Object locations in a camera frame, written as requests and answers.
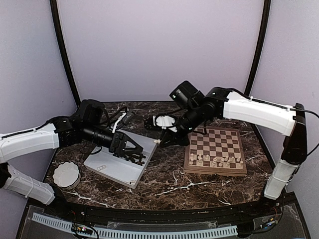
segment wooden chessboard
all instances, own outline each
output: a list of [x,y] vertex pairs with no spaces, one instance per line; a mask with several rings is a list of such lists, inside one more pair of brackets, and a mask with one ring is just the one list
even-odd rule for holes
[[[196,130],[204,132],[202,127]],[[206,135],[192,132],[189,138],[190,145],[185,152],[185,172],[223,176],[245,176],[247,174],[239,130],[208,126]],[[221,166],[221,159],[226,157],[229,157],[230,163],[224,162]],[[243,163],[236,161],[239,157]]]

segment white ceramic bowl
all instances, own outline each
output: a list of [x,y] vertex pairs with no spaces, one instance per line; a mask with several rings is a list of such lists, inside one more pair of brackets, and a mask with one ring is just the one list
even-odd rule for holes
[[54,170],[53,182],[60,188],[73,189],[79,184],[80,180],[80,170],[75,163],[65,162]]

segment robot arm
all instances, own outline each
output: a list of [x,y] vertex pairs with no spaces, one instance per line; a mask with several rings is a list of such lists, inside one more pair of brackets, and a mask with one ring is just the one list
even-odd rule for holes
[[304,107],[278,105],[248,97],[235,89],[213,88],[206,96],[191,83],[181,83],[170,97],[187,110],[177,119],[154,117],[164,128],[160,146],[189,145],[188,134],[207,120],[236,119],[271,128],[285,135],[284,151],[267,182],[264,197],[275,200],[307,158],[307,131]]
[[[58,188],[39,182],[8,164],[10,159],[28,153],[68,147],[82,140],[93,142],[109,149],[117,157],[143,157],[143,148],[120,131],[101,126],[104,105],[95,100],[83,100],[77,111],[70,117],[55,117],[44,125],[25,131],[0,134],[0,188],[18,192],[25,197],[34,198],[43,204],[51,205],[63,200]],[[128,123],[134,115],[127,112],[122,123]],[[126,148],[127,142],[135,148]]]

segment marble table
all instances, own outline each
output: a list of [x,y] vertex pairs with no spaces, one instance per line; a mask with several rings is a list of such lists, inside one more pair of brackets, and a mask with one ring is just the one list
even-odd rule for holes
[[[105,103],[105,106],[109,114],[122,106],[134,110],[135,119],[123,129],[151,138],[159,138],[160,132],[144,129],[144,119],[176,109],[174,102]],[[69,202],[117,209],[185,210],[258,200],[272,168],[252,127],[246,122],[220,119],[208,125],[240,131],[248,171],[245,177],[185,173],[185,147],[171,146],[156,149],[137,188],[129,189],[86,169],[83,162],[95,146],[82,142],[56,152],[45,182],[53,182],[53,172],[60,163],[74,162],[82,177],[75,189],[62,190]]]

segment black cable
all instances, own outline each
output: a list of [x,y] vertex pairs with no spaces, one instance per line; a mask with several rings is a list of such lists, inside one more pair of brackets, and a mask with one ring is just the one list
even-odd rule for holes
[[106,123],[106,127],[109,127],[110,126],[110,117],[109,117],[109,114],[107,112],[107,110],[105,108],[101,108],[103,113],[105,114],[105,117],[106,117],[106,120],[105,121],[102,121],[99,123],[99,125],[103,125]]
[[252,63],[251,69],[250,69],[249,77],[248,77],[246,88],[245,88],[245,94],[247,94],[247,95],[250,94],[251,89],[253,87],[255,76],[257,73],[258,65],[259,65],[259,60],[260,60],[261,53],[263,50],[263,45],[264,45],[266,30],[267,30],[267,24],[268,24],[268,18],[269,18],[269,13],[270,13],[270,5],[271,5],[271,0],[264,0],[264,8],[263,8],[263,14],[262,14],[261,23],[260,23],[260,29],[259,29],[259,35],[258,35],[255,55],[254,55],[253,63]]
[[48,120],[47,122],[45,122],[43,125],[35,128],[35,129],[29,129],[29,130],[25,130],[25,131],[19,131],[19,132],[16,132],[16,133],[11,133],[11,134],[7,134],[5,136],[2,136],[1,138],[9,138],[9,137],[12,137],[12,136],[16,136],[16,135],[19,135],[19,134],[23,134],[23,133],[30,133],[30,132],[33,132],[34,130],[39,130],[41,129],[42,127],[45,127],[47,124],[49,124],[50,121]]
[[278,221],[277,221],[276,224],[274,224],[274,225],[273,225],[269,230],[267,230],[267,231],[258,232],[258,230],[260,230],[260,229],[255,230],[255,232],[254,232],[253,234],[267,233],[267,232],[271,231],[272,229],[274,229],[274,228],[279,224],[280,220],[283,218],[284,207],[285,207],[285,205],[284,205],[284,197],[282,198],[282,206],[283,206],[283,210],[282,210],[281,215],[280,215],[280,217],[279,217],[279,219],[278,219]]
[[250,232],[240,232],[240,231],[238,231],[238,234],[239,234],[239,235],[245,235],[245,234],[261,234],[261,233],[267,233],[267,232],[271,231],[272,229],[274,229],[274,228],[279,224],[279,222],[281,221],[281,219],[282,219],[282,217],[283,217],[284,207],[285,207],[285,205],[284,205],[284,197],[282,197],[282,206],[283,206],[283,209],[282,209],[282,212],[281,212],[280,217],[278,218],[276,224],[274,224],[273,226],[271,226],[271,228],[270,228],[269,230],[259,232],[259,230],[265,228],[265,227],[262,227],[262,228],[256,228],[256,229],[254,229],[253,231],[250,231]]
[[99,146],[99,147],[101,147],[101,148],[98,151],[96,151],[94,153],[90,153],[90,155],[98,154],[99,152],[101,152],[103,147],[102,146]]
[[[317,113],[313,112],[313,111],[303,110],[303,109],[290,109],[290,110],[310,113],[310,114],[316,116],[319,119],[319,115]],[[311,155],[318,147],[319,147],[319,143],[307,154],[307,156]]]
[[124,110],[125,113],[127,113],[128,108],[126,106],[123,106],[122,108],[120,108],[118,111],[116,111],[114,114],[110,116],[110,120],[113,119],[115,116],[117,116],[122,110]]
[[193,130],[193,132],[194,132],[194,133],[201,134],[201,135],[207,135],[206,124],[207,124],[207,120],[204,121],[204,133],[203,133],[203,132],[200,132],[200,131],[196,131],[196,130]]
[[246,99],[249,99],[250,100],[250,97],[244,93],[242,93],[241,91],[239,91],[238,89],[235,89],[235,88],[227,88],[226,90],[231,90],[231,91],[234,91],[238,94],[240,94],[242,97],[246,98]]

